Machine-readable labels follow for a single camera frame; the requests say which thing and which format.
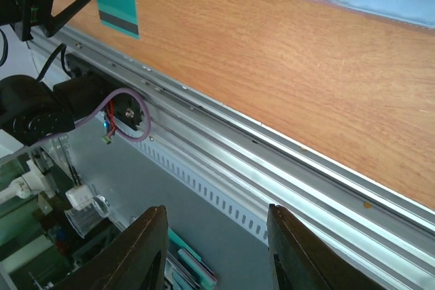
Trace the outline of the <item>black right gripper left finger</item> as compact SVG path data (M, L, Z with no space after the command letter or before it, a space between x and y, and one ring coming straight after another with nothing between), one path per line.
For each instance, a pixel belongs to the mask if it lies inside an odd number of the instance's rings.
M169 244L167 210L153 206L55 289L163 289Z

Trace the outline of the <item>aluminium front rail frame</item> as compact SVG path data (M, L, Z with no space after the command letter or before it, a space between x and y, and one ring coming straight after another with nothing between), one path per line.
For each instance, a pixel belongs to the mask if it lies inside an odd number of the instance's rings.
M74 29L29 43L72 54L140 93L154 141L266 221L290 210L387 289L434 288L434 211Z

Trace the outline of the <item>clear plastic cup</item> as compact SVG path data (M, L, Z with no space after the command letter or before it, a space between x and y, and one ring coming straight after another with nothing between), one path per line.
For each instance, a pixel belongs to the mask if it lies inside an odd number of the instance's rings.
M110 213L110 205L102 195L95 196L91 203L81 210L69 209L65 211L67 221L76 233L81 237L85 236L95 228Z

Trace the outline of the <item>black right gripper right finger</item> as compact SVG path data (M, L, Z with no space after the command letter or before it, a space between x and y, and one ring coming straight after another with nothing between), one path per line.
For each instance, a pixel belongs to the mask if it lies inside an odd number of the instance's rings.
M270 204L268 251L273 289L382 289L337 255L283 206Z

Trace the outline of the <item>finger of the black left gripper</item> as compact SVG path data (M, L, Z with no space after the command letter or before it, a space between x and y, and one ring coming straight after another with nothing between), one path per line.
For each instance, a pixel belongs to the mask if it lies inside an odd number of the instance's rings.
M44 35L48 38L58 33L80 10L82 10L91 0L75 0L57 15L52 15L52 8L42 20L40 27Z

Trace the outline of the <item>white power adapter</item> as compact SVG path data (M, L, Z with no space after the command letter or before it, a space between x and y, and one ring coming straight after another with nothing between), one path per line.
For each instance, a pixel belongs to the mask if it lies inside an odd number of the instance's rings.
M93 202L94 195L90 188L83 184L77 185L65 192L73 209L81 211Z

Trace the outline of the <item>teal card with black stripe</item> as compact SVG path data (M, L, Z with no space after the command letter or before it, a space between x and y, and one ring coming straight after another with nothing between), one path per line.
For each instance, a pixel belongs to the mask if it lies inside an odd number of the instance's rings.
M133 39L139 39L136 0L96 0L101 23Z

